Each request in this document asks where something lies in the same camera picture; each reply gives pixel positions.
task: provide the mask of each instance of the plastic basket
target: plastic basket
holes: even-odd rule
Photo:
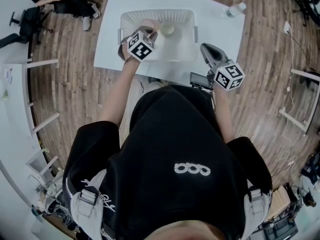
[[[190,62],[197,58],[198,28],[195,14],[188,9],[152,9],[125,12],[120,17],[118,42],[130,36],[145,19],[157,20],[174,27],[168,36],[158,32],[157,49],[145,61]]]

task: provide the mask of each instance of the parquet floor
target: parquet floor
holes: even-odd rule
[[[103,13],[108,0],[97,1],[101,2]],[[292,13],[298,6],[290,0],[215,1],[228,6],[244,2],[247,6],[237,60],[246,73],[246,79],[240,88],[229,93],[232,119],[236,135],[251,138],[262,155],[276,188],[299,175],[319,141],[315,134],[320,124],[318,112],[307,136],[291,122],[287,124],[287,120],[278,113],[284,106],[287,111],[293,107],[290,114],[300,121],[310,113],[317,86],[312,83],[307,89],[299,84],[297,76],[291,78],[290,68],[293,63],[293,68],[298,70],[308,65],[320,71],[317,67],[320,56],[317,27],[312,21],[303,27],[302,14]],[[306,58],[296,43],[292,49],[290,36],[283,32],[287,18],[292,36],[304,50]],[[61,167],[66,165],[77,129],[97,120],[106,95],[119,75],[118,71],[93,67],[101,20],[92,22],[90,32],[83,32],[81,18],[52,14],[46,25],[54,29],[54,33],[43,34],[41,45],[32,46],[34,61],[60,59],[59,67],[32,69],[30,84],[37,122],[56,111],[60,112],[60,117],[42,129],[39,135],[43,145],[49,148],[49,155],[58,155]],[[125,124],[129,112],[143,92],[138,80],[142,85],[146,82],[142,76],[133,80],[131,101],[128,100],[120,127],[121,142],[124,134],[128,134],[128,130],[125,133]],[[295,163],[288,167],[288,161],[292,160]]]

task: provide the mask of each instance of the cable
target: cable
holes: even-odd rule
[[[136,79],[136,80],[137,80],[137,81],[140,83],[140,85],[141,85],[141,91],[142,91],[142,93],[140,92],[140,98],[141,98],[142,94],[144,94],[144,92],[145,92],[145,88],[144,88],[142,82],[139,81],[139,79]]]
[[[53,183],[53,185],[55,186],[55,190],[51,190],[51,193],[50,194],[47,194],[47,189],[46,189],[46,186],[49,184],[49,183]],[[51,195],[52,195],[52,193],[54,193],[55,191],[57,191],[57,185],[54,183],[54,182],[52,182],[52,181],[48,181],[44,186],[43,186],[43,192],[45,193],[45,195],[47,196],[47,197],[50,197]]]
[[[286,15],[286,19],[287,19],[287,22],[289,22],[289,13],[291,12],[291,8],[292,8],[292,4],[291,4],[291,0],[289,0],[289,4],[290,4],[290,9]],[[290,28],[290,32],[288,32],[290,34],[290,36],[292,36],[292,28]],[[294,44],[294,41],[293,39],[291,38],[291,48],[292,48],[292,58],[291,58],[291,69],[293,68],[294,66],[294,57],[295,57],[295,44]],[[294,103],[294,99],[292,98],[292,85],[293,85],[293,82],[294,82],[294,74],[291,76],[291,83],[290,83],[290,99],[291,99],[291,102],[292,102],[292,107],[290,109],[290,111],[288,112],[288,114],[294,109],[295,107],[295,103]],[[282,137],[284,137],[285,139],[287,139],[288,141],[290,141],[290,144],[289,144],[289,148],[287,150],[285,150],[282,155],[279,157],[279,160],[286,160],[286,162],[289,162],[290,160],[287,160],[287,156],[289,155],[289,152],[290,152],[290,149],[291,147],[293,147],[296,143],[296,141],[292,144],[292,140],[288,137],[285,136],[285,132],[286,132],[286,129],[287,129],[287,126],[288,126],[288,121],[289,119],[286,119],[286,124],[285,124],[285,127],[283,129],[283,132],[282,132]]]
[[[308,59],[307,59],[307,56],[306,56],[306,53],[305,53],[304,49],[303,49],[303,48],[301,47],[301,45],[297,42],[297,40],[293,38],[293,36],[291,35],[290,32],[288,32],[288,34],[289,34],[289,36],[292,38],[292,40],[293,40],[293,41],[299,46],[299,48],[301,49],[301,51],[302,51],[302,53],[303,53],[303,55],[304,55],[304,57],[305,57],[305,63],[306,63],[306,65],[308,66],[308,68],[310,68],[310,66],[308,65]]]
[[[209,82],[209,86],[211,88],[209,91],[209,94],[210,94],[212,102],[213,102],[213,111],[216,111],[216,103],[215,103],[215,99],[214,99],[214,88],[212,87],[211,82],[210,81],[208,81],[208,82]]]

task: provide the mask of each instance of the white table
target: white table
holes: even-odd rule
[[[303,71],[296,70],[296,69],[291,69],[290,72],[292,74],[303,76],[305,78],[310,78],[310,79],[313,79],[313,80],[316,80],[316,81],[319,82],[318,90],[316,92],[316,96],[315,96],[315,99],[314,99],[314,102],[313,102],[312,110],[311,110],[310,116],[307,119],[307,121],[303,121],[301,123],[298,120],[296,120],[294,117],[289,115],[286,112],[286,108],[285,107],[283,109],[279,109],[279,113],[281,115],[285,116],[288,120],[290,120],[292,123],[294,123],[296,126],[298,126],[301,130],[303,130],[305,134],[307,134],[308,130],[310,129],[311,122],[312,122],[312,120],[313,120],[313,118],[315,116],[317,105],[318,105],[318,102],[319,102],[319,97],[320,97],[320,77],[316,76],[314,74],[310,74],[310,73],[303,72]]]
[[[227,6],[213,0],[108,0],[95,50],[94,66],[121,71],[118,57],[118,29],[122,13],[149,9],[189,9],[198,27],[197,59],[193,62],[143,62],[137,74],[182,85],[190,84],[190,72],[206,76],[209,67],[200,52],[202,43],[215,45],[237,61],[245,15],[224,16]]]
[[[38,67],[42,65],[48,65],[58,63],[58,59],[45,60],[39,62],[30,62],[31,59],[23,61],[22,63],[4,64],[5,69],[11,71],[12,81],[11,84],[6,84],[8,91],[8,100],[5,101],[5,109],[10,124],[20,129],[24,134],[32,137],[36,132],[52,122],[54,119],[60,116],[60,113],[55,113],[48,119],[35,126],[31,114],[29,92],[28,92],[28,69]]]

